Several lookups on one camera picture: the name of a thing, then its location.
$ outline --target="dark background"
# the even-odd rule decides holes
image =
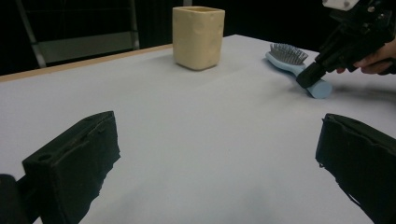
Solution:
[[[129,0],[22,0],[37,41],[131,31]],[[392,8],[395,1],[390,1]],[[182,0],[135,0],[140,48],[172,43],[172,7]],[[318,50],[338,25],[320,0],[193,0],[226,11],[224,35],[246,35]],[[38,68],[15,0],[0,1],[0,75]]]

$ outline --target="cup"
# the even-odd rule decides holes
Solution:
[[[175,62],[192,70],[219,63],[225,11],[213,7],[173,7]]]

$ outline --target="robotic arm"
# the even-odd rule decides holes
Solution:
[[[340,24],[319,49],[319,55],[297,77],[303,88],[311,87],[327,72],[344,67],[380,49],[395,37],[395,17],[384,9],[385,0],[322,0],[333,8],[330,16]]]

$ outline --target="table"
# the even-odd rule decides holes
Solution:
[[[81,223],[372,223],[315,152],[326,113],[396,137],[396,78],[328,74],[331,96],[314,99],[266,61],[269,45],[224,37],[200,72],[168,46],[3,78],[0,173],[21,178],[24,158],[113,110],[121,158]]]

